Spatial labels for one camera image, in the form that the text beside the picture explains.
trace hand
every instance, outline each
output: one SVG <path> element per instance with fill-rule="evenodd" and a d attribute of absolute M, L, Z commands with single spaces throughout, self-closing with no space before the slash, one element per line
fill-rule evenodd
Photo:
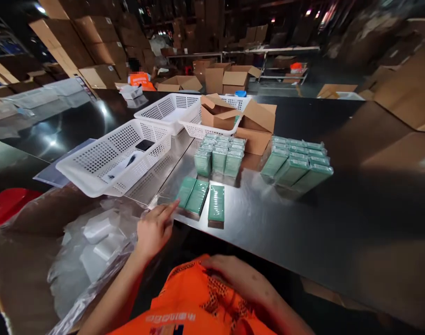
<path fill-rule="evenodd" d="M 179 205 L 176 200 L 169 205 L 158 205 L 138 221 L 137 253 L 151 260 L 167 243 L 172 234 L 172 224 L 167 224 L 172 213 Z"/>
<path fill-rule="evenodd" d="M 276 294 L 274 287 L 260 272 L 235 256 L 215 255 L 201 264 L 207 269 L 219 271 L 249 302 L 266 305 Z"/>

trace worker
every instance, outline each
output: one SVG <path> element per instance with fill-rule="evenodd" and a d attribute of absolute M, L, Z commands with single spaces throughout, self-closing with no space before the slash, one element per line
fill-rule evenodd
<path fill-rule="evenodd" d="M 127 322 L 146 266 L 172 234 L 178 203 L 159 205 L 140 219 L 135 250 L 79 335 L 313 334 L 261 273 L 223 255 L 174 268 L 150 309 Z"/>

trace orange safety vest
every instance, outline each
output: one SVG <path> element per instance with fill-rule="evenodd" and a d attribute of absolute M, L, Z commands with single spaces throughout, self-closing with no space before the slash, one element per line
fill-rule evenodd
<path fill-rule="evenodd" d="M 274 335 L 236 291 L 205 273 L 201 260 L 174 268 L 151 308 L 111 335 Z"/>
<path fill-rule="evenodd" d="M 149 81 L 149 75 L 146 72 L 137 72 L 130 75 L 130 85 L 139 86 L 143 88 L 143 91 L 153 91 L 155 92 L 155 87 Z"/>

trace packing table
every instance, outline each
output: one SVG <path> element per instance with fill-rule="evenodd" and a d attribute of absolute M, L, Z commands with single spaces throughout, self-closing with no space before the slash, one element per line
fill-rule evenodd
<path fill-rule="evenodd" d="M 128 109 L 118 92 L 102 91 L 104 100 L 25 125 L 15 137 L 0 139 L 0 145 L 36 159 L 39 172 L 44 161 L 53 162 L 88 138 L 133 119 L 137 109 Z M 166 94 L 145 93 L 150 102 Z M 364 115 L 387 112 L 370 101 L 254 98 L 278 106 L 275 135 L 323 140 L 334 176 L 296 198 L 267 184 L 257 171 L 260 156 L 246 154 L 236 181 L 223 176 L 211 180 L 225 185 L 222 227 L 208 225 L 208 199 L 199 220 L 178 214 L 176 219 L 372 309 L 425 327 L 425 174 L 363 164 L 369 149 L 378 147 L 369 140 L 377 119 L 367 123 Z M 169 202 L 185 176 L 195 177 L 198 140 L 182 130 L 172 141 L 173 150 L 127 197 L 150 206 Z M 156 177 L 155 169 L 164 171 Z M 6 170 L 6 185 L 34 175 L 31 164 L 25 176 L 18 171 Z"/>

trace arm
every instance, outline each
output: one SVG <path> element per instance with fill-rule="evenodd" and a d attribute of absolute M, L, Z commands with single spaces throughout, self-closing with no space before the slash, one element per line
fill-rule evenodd
<path fill-rule="evenodd" d="M 171 237 L 172 225 L 166 222 L 177 206 L 178 201 L 169 206 L 157 206 L 138 222 L 139 242 L 136 249 L 82 326 L 79 335 L 106 334 L 127 322 L 146 266 Z"/>
<path fill-rule="evenodd" d="M 282 335 L 313 335 L 270 282 L 250 265 L 234 256 L 222 255 L 202 261 L 202 265 L 219 271 L 244 299 L 261 306 L 268 317 L 260 319 L 273 331 Z"/>

